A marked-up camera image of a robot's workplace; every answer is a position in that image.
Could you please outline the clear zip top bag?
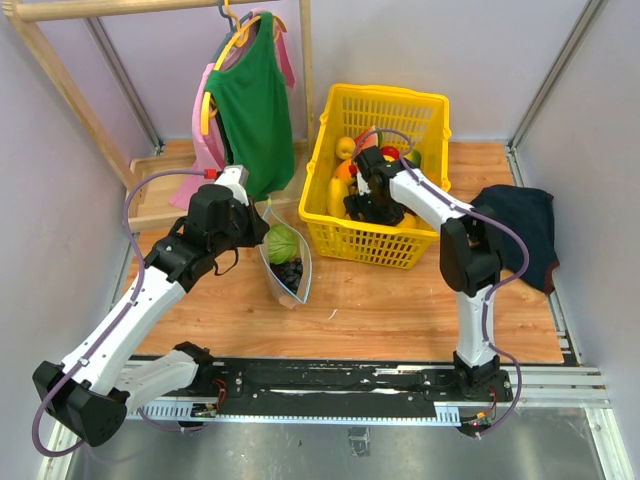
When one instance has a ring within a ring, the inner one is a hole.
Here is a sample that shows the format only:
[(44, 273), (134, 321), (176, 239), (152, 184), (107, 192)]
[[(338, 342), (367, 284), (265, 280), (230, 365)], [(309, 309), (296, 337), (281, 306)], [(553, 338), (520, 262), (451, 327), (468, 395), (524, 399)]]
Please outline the clear zip top bag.
[(306, 304), (313, 274), (307, 241), (284, 220), (271, 201), (268, 201), (261, 219), (269, 226), (259, 251), (272, 296), (288, 309)]

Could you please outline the dark blue grape bunch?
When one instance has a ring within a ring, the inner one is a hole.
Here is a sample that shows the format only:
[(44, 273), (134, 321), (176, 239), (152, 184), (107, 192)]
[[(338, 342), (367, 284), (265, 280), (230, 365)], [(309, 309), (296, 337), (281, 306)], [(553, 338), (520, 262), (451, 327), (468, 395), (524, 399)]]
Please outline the dark blue grape bunch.
[(304, 266), (301, 258), (295, 258), (275, 266), (276, 276), (293, 294), (298, 292), (303, 272)]

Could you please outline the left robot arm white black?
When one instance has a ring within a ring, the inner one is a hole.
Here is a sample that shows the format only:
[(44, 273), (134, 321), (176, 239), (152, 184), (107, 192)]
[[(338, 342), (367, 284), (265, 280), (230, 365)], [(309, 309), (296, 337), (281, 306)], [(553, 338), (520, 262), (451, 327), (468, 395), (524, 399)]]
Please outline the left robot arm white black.
[(187, 215), (154, 245), (134, 286), (92, 334), (61, 363), (44, 361), (36, 368), (37, 413), (51, 415), (97, 447), (128, 414), (166, 393), (207, 393), (215, 383), (213, 358), (190, 342), (142, 367), (123, 367), (155, 323), (203, 276), (218, 270), (218, 256), (259, 245), (267, 231), (239, 181), (219, 179), (200, 187)]

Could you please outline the green cabbage toy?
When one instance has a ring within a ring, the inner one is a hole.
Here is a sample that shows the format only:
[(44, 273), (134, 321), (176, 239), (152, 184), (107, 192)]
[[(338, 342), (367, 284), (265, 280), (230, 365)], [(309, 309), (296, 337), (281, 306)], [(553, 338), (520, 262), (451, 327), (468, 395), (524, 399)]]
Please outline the green cabbage toy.
[(299, 253), (297, 233), (284, 224), (273, 225), (267, 233), (269, 262), (275, 265), (295, 260)]

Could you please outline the red apple toy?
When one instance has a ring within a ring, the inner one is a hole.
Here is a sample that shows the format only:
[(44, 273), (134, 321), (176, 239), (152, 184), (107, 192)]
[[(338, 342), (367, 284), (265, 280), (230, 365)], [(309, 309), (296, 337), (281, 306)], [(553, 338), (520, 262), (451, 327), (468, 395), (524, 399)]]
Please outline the red apple toy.
[(389, 157), (392, 160), (397, 160), (400, 157), (400, 152), (393, 146), (384, 146), (381, 148), (381, 153), (384, 157)]

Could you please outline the yellow apple toy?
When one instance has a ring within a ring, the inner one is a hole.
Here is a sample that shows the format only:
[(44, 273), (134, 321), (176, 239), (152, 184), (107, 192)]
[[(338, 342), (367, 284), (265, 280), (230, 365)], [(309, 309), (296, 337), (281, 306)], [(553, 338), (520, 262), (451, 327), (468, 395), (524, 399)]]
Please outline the yellow apple toy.
[(397, 227), (403, 229), (416, 229), (417, 225), (417, 217), (410, 213), (405, 213), (403, 219), (397, 224)]

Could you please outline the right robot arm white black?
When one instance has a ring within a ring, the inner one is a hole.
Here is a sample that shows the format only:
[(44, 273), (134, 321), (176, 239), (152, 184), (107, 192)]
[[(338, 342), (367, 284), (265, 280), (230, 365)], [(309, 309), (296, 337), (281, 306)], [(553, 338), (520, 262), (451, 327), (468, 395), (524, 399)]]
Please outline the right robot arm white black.
[(377, 147), (358, 153), (350, 171), (361, 192), (346, 202), (351, 217), (397, 225), (405, 207), (439, 234), (439, 269), (456, 293), (459, 335), (453, 354), (453, 385), (474, 400), (498, 380), (500, 354), (494, 345), (494, 292), (504, 254), (501, 225), (491, 209), (475, 210), (431, 182), (406, 158), (387, 161)]

